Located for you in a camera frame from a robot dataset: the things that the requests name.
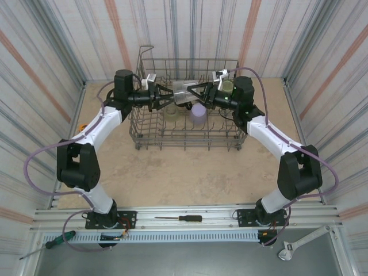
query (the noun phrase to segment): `screwdriver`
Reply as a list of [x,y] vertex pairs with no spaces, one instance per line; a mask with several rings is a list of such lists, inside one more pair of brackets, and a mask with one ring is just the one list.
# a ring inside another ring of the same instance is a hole
[[[75,236],[75,234],[76,234],[75,231],[66,232],[65,233],[66,240],[70,240],[72,237]],[[45,245],[42,246],[40,249],[37,249],[37,250],[35,250],[35,251],[31,252],[31,253],[28,253],[24,257],[20,258],[20,260],[23,260],[24,258],[28,257],[29,255],[32,255],[32,254],[34,254],[36,252],[39,252],[39,251],[41,251],[41,250],[43,250],[45,248],[46,249],[51,249],[52,247],[54,247],[54,246],[56,246],[56,245],[58,245],[60,243],[63,243],[63,242],[64,242],[63,235],[60,235],[60,236],[56,237],[54,240],[46,242]]]
[[155,217],[156,219],[167,219],[167,220],[182,220],[182,221],[192,221],[196,223],[202,222],[202,216],[198,215],[188,215],[179,217]]

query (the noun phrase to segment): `striped wall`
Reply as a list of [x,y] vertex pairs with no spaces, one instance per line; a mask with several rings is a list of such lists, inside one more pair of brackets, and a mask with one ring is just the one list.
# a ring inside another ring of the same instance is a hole
[[228,58],[282,76],[320,10],[319,0],[41,0],[88,80],[154,58]]
[[[340,1],[290,83],[308,143],[340,177],[337,204],[362,275],[368,275],[368,1]],[[333,177],[323,168],[324,189]]]
[[[36,149],[67,137],[81,84],[67,72],[26,1],[0,4],[0,275],[13,275],[35,210],[49,198],[33,191],[22,168]],[[45,190],[55,185],[55,151],[30,164]]]

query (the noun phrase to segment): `beige floor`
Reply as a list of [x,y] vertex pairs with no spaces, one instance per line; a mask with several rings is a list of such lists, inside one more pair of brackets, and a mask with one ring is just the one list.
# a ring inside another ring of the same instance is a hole
[[[298,135],[280,79],[264,79],[270,120],[292,139]],[[87,87],[79,124],[91,121],[102,84]],[[264,110],[254,80],[255,103]],[[98,151],[101,179],[118,206],[201,205],[255,202],[277,187],[278,162],[261,143],[247,137],[240,151],[226,148],[163,148],[136,150],[124,121]],[[60,199],[59,208],[83,208],[74,195]]]

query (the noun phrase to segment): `mounting plate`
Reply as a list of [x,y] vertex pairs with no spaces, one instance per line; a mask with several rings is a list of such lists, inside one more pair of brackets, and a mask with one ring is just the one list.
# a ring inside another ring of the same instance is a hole
[[[286,223],[286,211],[280,210],[279,213],[275,216],[276,226],[284,226]],[[259,227],[271,226],[271,223],[262,225],[257,219],[254,209],[238,209],[236,210],[237,214],[237,223],[239,227]]]
[[[129,220],[131,227],[130,229],[136,228],[137,212],[136,211],[117,211],[118,217],[125,217]],[[115,227],[106,228],[102,225],[98,225],[93,217],[92,212],[88,212],[86,220],[86,229],[125,229],[120,223],[117,223]]]

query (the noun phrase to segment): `wire dish rack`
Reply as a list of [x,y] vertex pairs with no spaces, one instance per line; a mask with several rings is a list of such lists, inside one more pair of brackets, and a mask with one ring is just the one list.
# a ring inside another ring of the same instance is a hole
[[[238,67],[233,59],[172,59],[153,58],[151,45],[139,48],[136,74],[144,79],[150,73],[157,74],[156,82],[172,88],[173,81],[196,80],[198,83],[212,80],[212,71]],[[189,119],[190,111],[178,108],[179,117],[175,122],[164,119],[164,109],[148,111],[146,106],[133,108],[130,114],[129,134],[135,148],[162,147],[224,147],[240,150],[246,134],[232,120],[220,116],[219,110],[207,110],[204,124],[195,125]],[[223,110],[224,117],[231,118],[231,112]]]

